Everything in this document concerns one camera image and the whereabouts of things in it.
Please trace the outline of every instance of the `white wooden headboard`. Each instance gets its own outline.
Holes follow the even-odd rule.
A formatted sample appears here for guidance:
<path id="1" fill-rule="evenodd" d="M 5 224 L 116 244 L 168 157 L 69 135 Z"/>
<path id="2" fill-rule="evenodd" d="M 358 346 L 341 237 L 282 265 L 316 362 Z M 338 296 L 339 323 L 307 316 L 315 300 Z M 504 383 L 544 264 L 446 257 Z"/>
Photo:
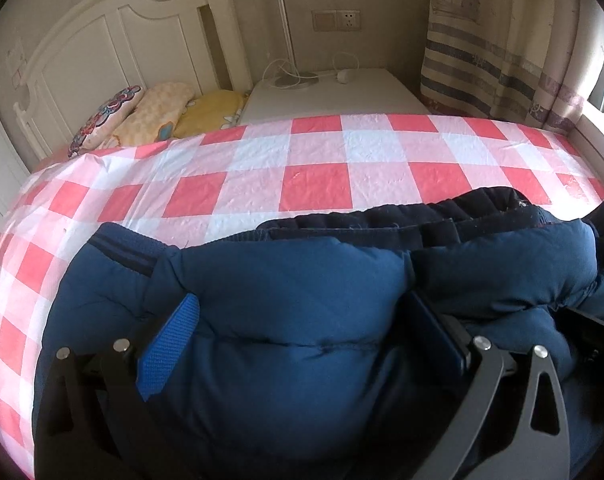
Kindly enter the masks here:
<path id="1" fill-rule="evenodd" d="M 68 144 L 106 99 L 130 85 L 219 89 L 201 8 L 209 6 L 233 89 L 253 87 L 233 0 L 83 0 L 40 42 L 20 83 L 29 107 L 13 105 L 39 156 Z"/>

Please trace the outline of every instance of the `nightstand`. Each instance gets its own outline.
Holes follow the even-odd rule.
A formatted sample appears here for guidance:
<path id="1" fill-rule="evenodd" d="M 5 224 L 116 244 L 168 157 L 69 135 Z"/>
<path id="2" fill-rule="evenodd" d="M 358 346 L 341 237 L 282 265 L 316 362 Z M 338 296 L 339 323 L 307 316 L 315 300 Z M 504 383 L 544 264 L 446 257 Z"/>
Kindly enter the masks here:
<path id="1" fill-rule="evenodd" d="M 348 83 L 333 71 L 318 72 L 319 82 L 306 88 L 273 88 L 260 81 L 239 124 L 341 114 L 427 114 L 428 109 L 384 68 L 361 68 Z"/>

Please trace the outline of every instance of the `checkered bedsheet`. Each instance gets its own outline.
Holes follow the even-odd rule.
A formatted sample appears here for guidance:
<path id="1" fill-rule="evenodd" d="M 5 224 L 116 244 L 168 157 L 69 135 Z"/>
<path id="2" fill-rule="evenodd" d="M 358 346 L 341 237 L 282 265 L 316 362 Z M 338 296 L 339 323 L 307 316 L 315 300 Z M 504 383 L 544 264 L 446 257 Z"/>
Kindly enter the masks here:
<path id="1" fill-rule="evenodd" d="M 328 116 L 103 150 L 31 176 L 0 231 L 0 440 L 33 476 L 33 378 L 58 283 L 101 222 L 179 247 L 307 212 L 512 186 L 563 219 L 604 187 L 562 137 L 443 116 Z"/>

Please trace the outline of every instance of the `blue jacket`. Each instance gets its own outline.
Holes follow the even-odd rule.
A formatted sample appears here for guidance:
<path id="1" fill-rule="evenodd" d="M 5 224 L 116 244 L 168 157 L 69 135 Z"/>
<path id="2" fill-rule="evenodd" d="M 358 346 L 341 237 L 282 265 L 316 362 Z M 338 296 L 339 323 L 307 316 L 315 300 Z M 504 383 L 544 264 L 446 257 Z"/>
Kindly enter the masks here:
<path id="1" fill-rule="evenodd" d="M 501 188 L 267 222 L 184 250 L 104 224 L 60 283 L 33 420 L 58 348 L 101 351 L 191 293 L 195 332 L 148 399 L 184 460 L 214 479 L 392 478 L 419 462 L 454 410 L 427 349 L 407 337 L 402 296 L 419 287 L 472 335 L 549 349 L 577 472 L 604 423 L 552 314 L 573 306 L 604 319 L 604 204 L 588 221 L 559 222 Z"/>

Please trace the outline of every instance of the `curtain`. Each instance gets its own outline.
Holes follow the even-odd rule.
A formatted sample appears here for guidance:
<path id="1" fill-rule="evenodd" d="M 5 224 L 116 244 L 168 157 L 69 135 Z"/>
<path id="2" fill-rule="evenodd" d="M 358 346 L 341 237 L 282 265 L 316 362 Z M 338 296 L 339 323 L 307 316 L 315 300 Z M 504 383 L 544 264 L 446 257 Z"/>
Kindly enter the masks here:
<path id="1" fill-rule="evenodd" d="M 431 0 L 421 98 L 435 113 L 568 132 L 603 63 L 595 0 Z"/>

